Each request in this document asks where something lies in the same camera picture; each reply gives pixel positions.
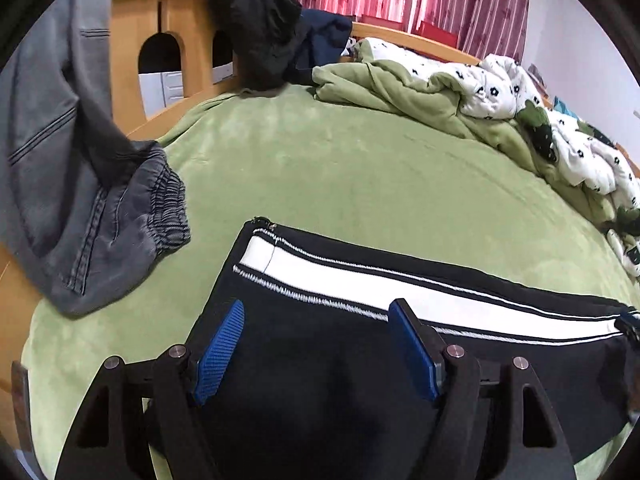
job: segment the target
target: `white wall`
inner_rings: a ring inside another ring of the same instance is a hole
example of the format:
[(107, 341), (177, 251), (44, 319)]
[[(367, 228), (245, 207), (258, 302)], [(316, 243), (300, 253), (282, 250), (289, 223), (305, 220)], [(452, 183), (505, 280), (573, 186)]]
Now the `white wall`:
[(578, 0), (529, 0), (522, 64), (540, 70), (549, 96), (558, 95), (587, 122), (640, 160), (640, 87), (609, 37)]

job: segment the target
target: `metal screw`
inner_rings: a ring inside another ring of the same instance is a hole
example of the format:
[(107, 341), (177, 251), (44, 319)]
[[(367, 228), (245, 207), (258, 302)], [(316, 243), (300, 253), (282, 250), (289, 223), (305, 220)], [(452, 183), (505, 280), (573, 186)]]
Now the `metal screw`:
[(107, 357), (104, 360), (104, 367), (107, 370), (113, 370), (116, 366), (120, 364), (120, 358), (116, 355), (112, 355), (111, 357)]
[(527, 368), (529, 368), (529, 361), (527, 361), (524, 357), (514, 357), (513, 366), (515, 366), (518, 370), (526, 370)]
[(465, 354), (465, 349), (459, 345), (449, 345), (447, 346), (447, 354), (456, 359), (460, 359)]
[(169, 348), (169, 355), (173, 358), (182, 357), (187, 349), (183, 345), (174, 345)]

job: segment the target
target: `zipper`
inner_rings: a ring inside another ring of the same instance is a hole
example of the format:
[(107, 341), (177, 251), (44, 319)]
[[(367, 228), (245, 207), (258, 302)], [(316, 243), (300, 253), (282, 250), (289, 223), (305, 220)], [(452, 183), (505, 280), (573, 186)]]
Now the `zipper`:
[(278, 224), (274, 224), (269, 220), (266, 216), (254, 216), (254, 219), (251, 222), (258, 228), (268, 229), (272, 231), (278, 227)]

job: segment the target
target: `navy blue cloth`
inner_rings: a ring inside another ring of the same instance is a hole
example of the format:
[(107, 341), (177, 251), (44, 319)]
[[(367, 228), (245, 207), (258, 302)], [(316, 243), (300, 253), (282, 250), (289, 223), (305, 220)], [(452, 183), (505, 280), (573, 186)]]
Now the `navy blue cloth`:
[(315, 66), (337, 63), (351, 35), (351, 20), (340, 14), (317, 9), (302, 9), (302, 20), (309, 31), (285, 79), (291, 83), (312, 85)]

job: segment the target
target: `white stripe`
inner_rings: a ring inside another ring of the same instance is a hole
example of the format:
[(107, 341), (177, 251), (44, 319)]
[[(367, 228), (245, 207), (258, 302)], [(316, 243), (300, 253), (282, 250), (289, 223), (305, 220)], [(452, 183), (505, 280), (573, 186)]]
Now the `white stripe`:
[(251, 282), (257, 283), (258, 285), (268, 288), (273, 292), (277, 292), (278, 294), (282, 294), (283, 296), (287, 296), (288, 298), (291, 298), (293, 300), (304, 301), (305, 303), (323, 304), (326, 306), (332, 306), (334, 308), (340, 308), (341, 310), (353, 312), (354, 314), (360, 314), (361, 316), (371, 317), (373, 319), (377, 319), (380, 321), (386, 321), (385, 314), (377, 314), (375, 312), (364, 310), (362, 308), (358, 308), (357, 306), (349, 305), (341, 301), (332, 301), (332, 300), (327, 300), (325, 298), (318, 298), (317, 296), (310, 296), (308, 294), (300, 294), (299, 292), (294, 292), (293, 290), (289, 290), (288, 288), (285, 288), (281, 285), (276, 285), (275, 283), (268, 282), (267, 280), (264, 280), (263, 278), (260, 278), (255, 274), (245, 272), (244, 270), (240, 269), (238, 266), (235, 266), (235, 265), (234, 265), (234, 272), (240, 274), (240, 276), (242, 276), (245, 279), (248, 279)]
[(240, 263), (298, 290), (380, 310), (388, 310), (395, 298), (405, 298), (419, 319), (437, 324), (550, 340), (598, 338), (619, 333), (614, 320), (551, 319), (392, 278), (323, 266), (290, 254), (260, 237), (251, 239)]
[[(309, 294), (300, 294), (284, 286), (277, 285), (276, 283), (273, 283), (273, 282), (268, 282), (267, 280), (260, 278), (255, 274), (245, 272), (244, 270), (240, 269), (238, 266), (233, 266), (233, 271), (238, 273), (243, 278), (256, 283), (257, 285), (268, 288), (273, 292), (277, 292), (278, 294), (287, 296), (288, 298), (291, 298), (293, 300), (303, 301), (304, 303), (310, 303), (310, 304), (323, 304), (325, 306), (332, 306), (334, 308), (346, 310), (347, 312), (353, 312), (354, 314), (360, 314), (361, 316), (370, 317), (372, 319), (377, 319), (380, 321), (388, 321), (387, 316), (385, 316), (384, 314), (377, 314), (375, 312), (370, 312), (369, 310), (364, 310), (362, 308), (358, 308), (356, 306), (349, 305), (341, 301), (332, 301), (326, 298), (318, 298), (317, 296), (311, 296)], [(512, 337), (504, 337), (504, 336), (499, 336), (494, 334), (468, 332), (466, 330), (454, 330), (451, 328), (443, 328), (439, 326), (434, 326), (433, 328), (436, 332), (439, 332), (441, 334), (449, 334), (449, 335), (457, 335), (457, 336), (463, 336), (463, 337), (471, 337), (475, 339), (485, 339), (485, 340), (492, 340), (492, 341), (501, 341), (505, 343), (529, 344), (529, 345), (537, 345), (537, 346), (568, 346), (568, 345), (575, 345), (575, 344), (581, 344), (581, 343), (590, 343), (594, 341), (601, 341), (604, 339), (610, 339), (612, 337), (617, 337), (622, 335), (622, 333), (617, 333), (617, 334), (604, 335), (600, 337), (593, 337), (590, 339), (574, 340), (574, 341), (536, 341), (536, 340), (515, 339)]]
[(263, 233), (263, 234), (271, 237), (276, 243), (284, 244), (288, 248), (293, 249), (294, 251), (296, 251), (296, 252), (298, 252), (300, 254), (304, 254), (307, 258), (313, 258), (313, 259), (318, 260), (320, 262), (326, 262), (326, 263), (329, 263), (329, 264), (338, 264), (338, 265), (342, 265), (342, 266), (345, 266), (345, 267), (353, 267), (354, 269), (375, 270), (376, 272), (386, 272), (387, 274), (391, 274), (393, 276), (402, 276), (403, 278), (409, 278), (411, 280), (416, 280), (418, 282), (432, 283), (433, 285), (442, 286), (444, 288), (450, 288), (451, 290), (457, 290), (459, 292), (466, 292), (468, 294), (475, 294), (476, 296), (480, 296), (482, 298), (489, 298), (491, 300), (501, 301), (502, 303), (511, 304), (513, 306), (517, 306), (517, 307), (520, 307), (520, 308), (526, 308), (527, 310), (532, 310), (534, 312), (539, 312), (540, 314), (545, 314), (547, 316), (555, 316), (555, 317), (558, 317), (560, 319), (577, 319), (577, 320), (599, 320), (599, 319), (603, 319), (604, 320), (604, 319), (617, 319), (618, 318), (618, 316), (616, 314), (611, 314), (609, 316), (572, 316), (571, 314), (558, 314), (557, 312), (548, 312), (546, 310), (541, 310), (539, 308), (536, 308), (536, 307), (528, 305), (528, 304), (517, 303), (515, 301), (505, 300), (504, 298), (498, 298), (497, 296), (492, 296), (491, 294), (487, 294), (485, 292), (478, 292), (477, 290), (472, 290), (471, 288), (463, 288), (463, 287), (460, 287), (460, 286), (449, 285), (448, 283), (438, 282), (437, 280), (430, 280), (429, 278), (423, 278), (421, 276), (414, 276), (412, 274), (405, 274), (404, 272), (397, 272), (396, 270), (381, 269), (379, 267), (371, 267), (371, 266), (365, 266), (365, 265), (361, 265), (361, 264), (352, 264), (352, 263), (349, 263), (349, 262), (342, 262), (340, 260), (332, 260), (330, 258), (323, 258), (322, 256), (317, 256), (315, 254), (308, 253), (304, 249), (300, 249), (299, 247), (296, 247), (295, 245), (289, 243), (288, 240), (285, 240), (284, 238), (276, 236), (271, 231), (267, 231), (266, 229), (255, 229), (254, 233)]

